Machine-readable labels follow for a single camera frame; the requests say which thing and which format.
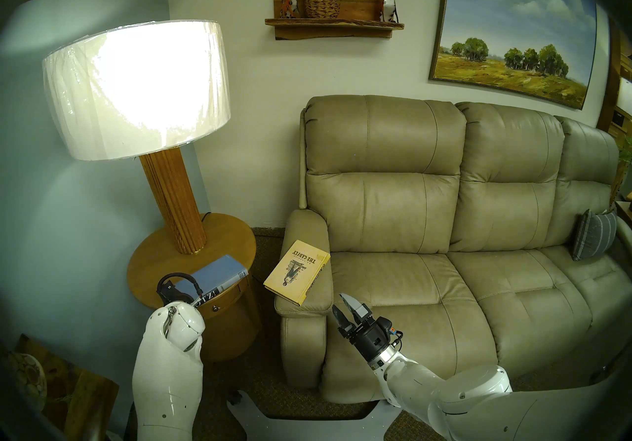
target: brown carpet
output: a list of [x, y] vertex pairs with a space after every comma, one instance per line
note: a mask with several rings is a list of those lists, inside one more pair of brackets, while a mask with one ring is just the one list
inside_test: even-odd
[[[202, 402], [193, 427], [194, 441], [241, 441], [246, 434], [226, 407], [231, 390], [244, 390], [269, 417], [301, 419], [357, 419], [370, 412], [375, 403], [339, 405], [324, 401], [317, 390], [292, 389], [284, 379], [280, 355], [279, 317], [272, 294], [260, 284], [279, 260], [282, 231], [254, 229], [257, 257], [250, 270], [260, 300], [264, 334], [239, 358], [204, 370]], [[573, 372], [568, 363], [564, 374], [551, 366], [511, 382], [514, 390], [544, 390], [586, 385], [584, 372]], [[443, 438], [433, 429], [401, 413], [384, 438], [395, 440], [436, 440]]]

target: yellow book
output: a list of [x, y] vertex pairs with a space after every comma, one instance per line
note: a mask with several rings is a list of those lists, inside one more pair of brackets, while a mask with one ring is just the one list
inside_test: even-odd
[[299, 307], [331, 255], [297, 240], [265, 280], [264, 286]]

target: beige leather sofa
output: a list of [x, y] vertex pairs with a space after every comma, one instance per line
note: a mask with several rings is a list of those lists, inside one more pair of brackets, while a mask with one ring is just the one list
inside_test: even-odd
[[[337, 403], [383, 398], [337, 331], [340, 292], [392, 320], [404, 354], [444, 379], [481, 363], [515, 378], [631, 310], [621, 266], [574, 262], [567, 245], [577, 215], [608, 207], [607, 133], [528, 109], [378, 96], [313, 98], [300, 129], [282, 252], [300, 239], [331, 260], [302, 307], [275, 301], [291, 385]], [[632, 243], [623, 221], [617, 232]]]

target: robotic hand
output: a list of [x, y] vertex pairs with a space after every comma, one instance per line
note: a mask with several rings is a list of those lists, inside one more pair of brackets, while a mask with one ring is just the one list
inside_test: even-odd
[[138, 441], [191, 441], [202, 398], [202, 332], [200, 312], [183, 301], [147, 320], [131, 381]]
[[338, 331], [371, 367], [386, 400], [448, 441], [571, 439], [615, 379], [579, 389], [513, 392], [504, 368], [490, 364], [442, 380], [395, 349], [404, 334], [390, 320], [374, 319], [366, 305], [341, 297], [357, 325], [334, 305]]

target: throw pillow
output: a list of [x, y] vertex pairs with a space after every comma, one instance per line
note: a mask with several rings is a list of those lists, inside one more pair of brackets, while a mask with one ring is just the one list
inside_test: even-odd
[[595, 214], [590, 210], [581, 216], [573, 245], [573, 260], [598, 256], [606, 252], [617, 234], [617, 213]]

